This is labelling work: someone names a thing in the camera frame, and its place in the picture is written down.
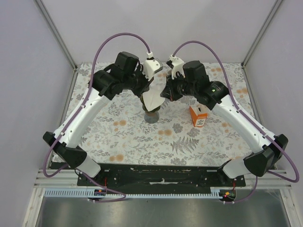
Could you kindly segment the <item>orange coffee filter box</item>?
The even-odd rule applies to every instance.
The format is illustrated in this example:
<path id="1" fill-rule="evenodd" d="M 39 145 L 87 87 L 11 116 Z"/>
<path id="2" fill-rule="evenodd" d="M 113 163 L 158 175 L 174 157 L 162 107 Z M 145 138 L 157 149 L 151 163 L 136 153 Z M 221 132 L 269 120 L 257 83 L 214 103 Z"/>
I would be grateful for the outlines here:
<path id="1" fill-rule="evenodd" d="M 194 127 L 203 127 L 208 117 L 208 109 L 202 104 L 189 107 L 190 116 Z"/>

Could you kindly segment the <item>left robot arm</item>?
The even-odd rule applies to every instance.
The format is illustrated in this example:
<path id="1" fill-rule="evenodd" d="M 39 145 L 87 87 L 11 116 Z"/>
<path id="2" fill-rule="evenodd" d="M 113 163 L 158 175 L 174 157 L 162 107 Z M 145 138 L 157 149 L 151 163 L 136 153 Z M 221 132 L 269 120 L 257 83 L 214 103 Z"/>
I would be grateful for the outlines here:
<path id="1" fill-rule="evenodd" d="M 99 111 L 105 107 L 115 95 L 123 90 L 131 90 L 140 97 L 148 91 L 153 81 L 155 63 L 153 53 L 147 54 L 147 60 L 140 63 L 139 58 L 128 52 L 120 52 L 116 61 L 104 69 L 92 74 L 89 87 L 69 117 L 55 132 L 46 132 L 43 140 L 71 168 L 78 169 L 88 175 L 93 185 L 101 185 L 104 174 L 86 151 L 79 147 L 80 139 Z"/>

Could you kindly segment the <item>white paper coffee filter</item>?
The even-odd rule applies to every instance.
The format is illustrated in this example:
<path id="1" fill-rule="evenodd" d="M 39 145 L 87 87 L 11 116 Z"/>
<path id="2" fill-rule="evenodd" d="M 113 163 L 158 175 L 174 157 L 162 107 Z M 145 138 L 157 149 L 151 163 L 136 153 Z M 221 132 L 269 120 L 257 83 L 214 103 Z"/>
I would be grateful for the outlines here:
<path id="1" fill-rule="evenodd" d="M 165 86 L 166 82 L 164 80 L 154 80 L 150 84 L 149 90 L 143 93 L 143 101 L 147 111 L 151 112 L 165 101 L 165 98 L 160 96 Z"/>

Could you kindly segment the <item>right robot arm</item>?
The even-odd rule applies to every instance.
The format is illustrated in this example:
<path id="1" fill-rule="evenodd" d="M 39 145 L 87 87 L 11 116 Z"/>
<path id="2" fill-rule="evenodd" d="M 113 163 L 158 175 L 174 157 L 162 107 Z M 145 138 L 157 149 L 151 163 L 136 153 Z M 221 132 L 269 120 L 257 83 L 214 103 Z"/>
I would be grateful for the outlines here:
<path id="1" fill-rule="evenodd" d="M 239 104 L 233 104 L 228 88 L 220 81 L 211 81 L 200 61 L 184 63 L 181 59 L 169 60 L 171 68 L 161 96 L 176 101 L 182 96 L 193 96 L 198 103 L 225 119 L 246 141 L 251 154 L 241 160 L 224 163 L 217 174 L 217 181 L 228 186 L 240 175 L 253 174 L 262 177 L 282 156 L 288 138 L 275 135 L 249 115 Z"/>

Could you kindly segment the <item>green glass coffee dripper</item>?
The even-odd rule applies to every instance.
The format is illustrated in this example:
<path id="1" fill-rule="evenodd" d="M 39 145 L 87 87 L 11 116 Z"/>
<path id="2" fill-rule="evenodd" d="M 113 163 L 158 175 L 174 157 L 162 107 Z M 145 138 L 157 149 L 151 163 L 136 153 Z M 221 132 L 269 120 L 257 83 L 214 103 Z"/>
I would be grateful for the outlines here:
<path id="1" fill-rule="evenodd" d="M 141 97 L 141 101 L 143 104 L 143 109 L 146 112 L 155 112 L 161 106 L 160 100 L 153 94 L 149 95 L 144 93 Z"/>

